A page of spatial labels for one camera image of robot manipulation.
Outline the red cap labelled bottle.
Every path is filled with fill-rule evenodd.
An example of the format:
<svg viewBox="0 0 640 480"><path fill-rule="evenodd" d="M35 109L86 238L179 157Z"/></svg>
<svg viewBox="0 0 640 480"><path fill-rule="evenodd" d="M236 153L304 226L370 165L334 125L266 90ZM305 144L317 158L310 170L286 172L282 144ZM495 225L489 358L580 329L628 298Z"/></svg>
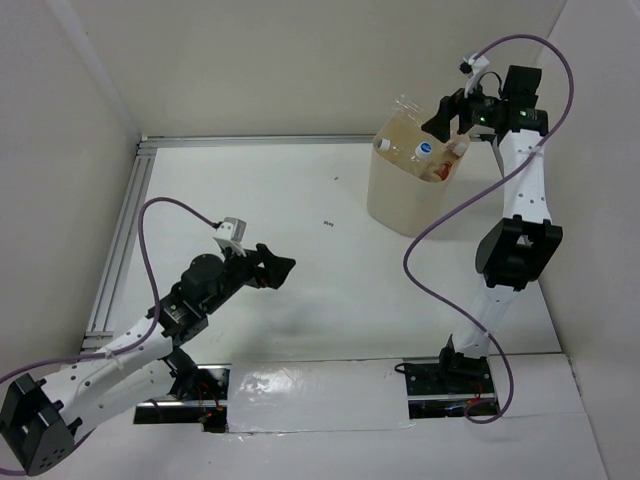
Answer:
<svg viewBox="0 0 640 480"><path fill-rule="evenodd" d="M465 138L450 140L442 154L427 167L424 178L429 182L445 181L468 147L469 141Z"/></svg>

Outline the clear bottle blue-white cap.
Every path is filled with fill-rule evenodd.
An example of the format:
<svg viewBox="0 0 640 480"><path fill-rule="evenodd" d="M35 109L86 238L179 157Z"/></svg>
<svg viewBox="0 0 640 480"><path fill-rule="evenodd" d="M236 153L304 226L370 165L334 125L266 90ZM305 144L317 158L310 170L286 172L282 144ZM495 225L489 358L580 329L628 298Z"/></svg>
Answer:
<svg viewBox="0 0 640 480"><path fill-rule="evenodd" d="M432 142L422 141L414 148L409 163L414 170L425 169L433 163L437 153L438 149Z"/></svg>
<svg viewBox="0 0 640 480"><path fill-rule="evenodd" d="M394 115L416 124L424 122L424 108L407 95L399 95L393 102Z"/></svg>

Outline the clear bottle white cap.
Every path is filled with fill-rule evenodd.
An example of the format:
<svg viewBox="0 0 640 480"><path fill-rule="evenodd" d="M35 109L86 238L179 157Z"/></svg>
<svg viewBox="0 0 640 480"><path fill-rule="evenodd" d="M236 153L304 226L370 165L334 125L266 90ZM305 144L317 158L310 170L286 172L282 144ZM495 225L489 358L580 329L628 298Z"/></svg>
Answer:
<svg viewBox="0 0 640 480"><path fill-rule="evenodd" d="M380 137L374 142L376 151L393 165L409 171L414 167L413 151L403 143Z"/></svg>

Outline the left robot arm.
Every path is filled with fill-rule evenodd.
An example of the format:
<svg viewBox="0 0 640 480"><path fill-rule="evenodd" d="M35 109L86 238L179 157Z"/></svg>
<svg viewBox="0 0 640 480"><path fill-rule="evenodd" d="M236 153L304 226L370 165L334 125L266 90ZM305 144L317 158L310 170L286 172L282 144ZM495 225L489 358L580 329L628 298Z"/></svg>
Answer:
<svg viewBox="0 0 640 480"><path fill-rule="evenodd" d="M279 289L295 260L266 245L195 257L170 292L123 335L59 371L11 375L1 407L1 435L20 476L38 476L66 459L101 423L156 396L189 397L195 362L183 351L211 314L241 288Z"/></svg>

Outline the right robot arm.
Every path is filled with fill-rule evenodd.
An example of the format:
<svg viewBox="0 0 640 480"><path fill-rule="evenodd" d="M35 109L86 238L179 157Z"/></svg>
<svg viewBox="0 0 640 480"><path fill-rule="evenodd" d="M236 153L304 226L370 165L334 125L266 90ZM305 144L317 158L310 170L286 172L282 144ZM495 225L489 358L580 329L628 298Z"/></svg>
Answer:
<svg viewBox="0 0 640 480"><path fill-rule="evenodd" d="M563 238L546 203L541 142L549 132L548 115L536 107L541 70L511 66L495 97L480 85L488 72L485 58L466 60L460 70L466 85L443 97L422 129L447 140L446 129L457 120L459 133L491 142L506 183L502 217L476 250L480 291L470 312L474 320L459 327L439 355L436 379L448 392L484 376L491 335L510 303L539 278Z"/></svg>

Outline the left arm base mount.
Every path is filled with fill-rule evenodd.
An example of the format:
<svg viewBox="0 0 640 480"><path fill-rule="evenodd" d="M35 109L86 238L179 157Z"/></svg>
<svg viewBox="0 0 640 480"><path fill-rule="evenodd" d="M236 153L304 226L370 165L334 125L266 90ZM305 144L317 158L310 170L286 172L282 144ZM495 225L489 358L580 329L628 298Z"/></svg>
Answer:
<svg viewBox="0 0 640 480"><path fill-rule="evenodd" d="M164 397L138 404L135 425L197 425L204 432L228 431L229 364L200 364Z"/></svg>

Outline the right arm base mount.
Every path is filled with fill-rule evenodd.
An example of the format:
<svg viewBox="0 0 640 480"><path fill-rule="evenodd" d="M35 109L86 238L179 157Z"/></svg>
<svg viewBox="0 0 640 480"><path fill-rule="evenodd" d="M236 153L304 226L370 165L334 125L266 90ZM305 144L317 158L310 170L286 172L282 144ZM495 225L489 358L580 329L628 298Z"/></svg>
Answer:
<svg viewBox="0 0 640 480"><path fill-rule="evenodd" d="M412 420L492 417L499 412L486 358L459 363L442 351L437 360L404 360L394 366L404 377Z"/></svg>

